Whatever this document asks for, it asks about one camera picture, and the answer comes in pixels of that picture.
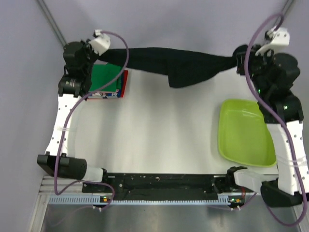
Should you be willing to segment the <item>black t-shirt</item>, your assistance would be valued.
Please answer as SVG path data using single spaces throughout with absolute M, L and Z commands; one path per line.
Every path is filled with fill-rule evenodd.
M 130 48 L 127 67 L 168 76 L 171 88 L 192 86 L 236 67 L 236 57 L 170 48 Z

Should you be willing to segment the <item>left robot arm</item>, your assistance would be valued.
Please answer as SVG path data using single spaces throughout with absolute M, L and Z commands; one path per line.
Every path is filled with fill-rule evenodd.
M 75 138 L 83 97 L 91 87 L 91 72 L 99 55 L 111 45 L 110 39 L 71 42 L 64 46 L 64 74 L 58 83 L 57 116 L 45 154 L 37 164 L 50 176 L 93 182 L 98 191 L 106 191 L 109 179 L 105 170 L 75 157 Z

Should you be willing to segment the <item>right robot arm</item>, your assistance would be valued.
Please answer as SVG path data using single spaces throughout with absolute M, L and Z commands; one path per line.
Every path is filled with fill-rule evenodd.
M 302 140 L 304 115 L 300 99 L 291 91 L 300 75 L 298 61 L 290 54 L 274 53 L 273 49 L 264 54 L 258 50 L 257 45 L 242 45 L 233 57 L 237 73 L 250 83 L 272 137 L 278 177 L 268 178 L 243 166 L 231 167 L 225 185 L 230 191 L 245 187 L 258 192 L 271 208 L 307 206 L 309 168 Z

